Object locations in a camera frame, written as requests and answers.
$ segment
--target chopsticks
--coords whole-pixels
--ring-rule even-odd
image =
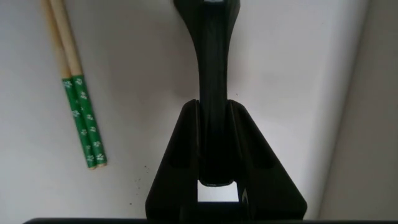
[[[90,97],[62,0],[42,0],[61,78],[89,169],[107,163]]]

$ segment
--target gap in holder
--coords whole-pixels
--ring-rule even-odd
[[[198,202],[238,202],[236,182],[222,187],[206,187],[198,180]]]

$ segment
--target wooden chopstick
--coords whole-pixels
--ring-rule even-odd
[[[61,79],[68,96],[69,105],[72,110],[72,115],[75,120],[76,128],[78,130],[78,135],[80,138],[81,146],[83,148],[83,153],[85,155],[86,163],[88,168],[90,170],[93,170],[96,168],[96,160],[93,154],[91,141],[88,136],[86,123],[81,113],[81,107],[78,103],[76,90],[73,87],[72,76],[65,57],[65,51],[63,49],[61,37],[58,32],[57,23],[55,22],[54,14],[49,0],[42,0],[42,7],[49,27],[50,35],[54,45],[55,56],[57,58],[58,66],[60,69]]]
[[[62,45],[65,49],[68,65],[72,73],[73,83],[78,94],[81,104],[85,123],[88,128],[88,135],[93,145],[93,152],[98,166],[105,166],[107,158],[104,152],[103,143],[95,120],[93,107],[81,69],[81,63],[78,57],[78,50],[70,28],[68,14],[62,0],[50,0],[51,7],[57,22],[57,27],[61,36]]]

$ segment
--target white wall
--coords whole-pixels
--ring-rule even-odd
[[[229,97],[303,193],[307,218],[318,213],[366,3],[242,1],[234,29]],[[67,7],[109,165],[85,168],[39,1],[2,0],[1,223],[144,218],[180,109],[198,96],[193,44],[171,1]]]
[[[324,219],[398,219],[398,1],[371,1]]]

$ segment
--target gray wall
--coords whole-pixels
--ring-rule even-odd
[[[172,1],[68,0],[108,165],[89,171],[38,0],[0,0],[0,223],[144,218],[194,47]],[[318,215],[367,1],[241,1],[228,96],[241,102]],[[234,200],[233,186],[200,200]]]
[[[371,1],[320,217],[398,219],[398,1]]]

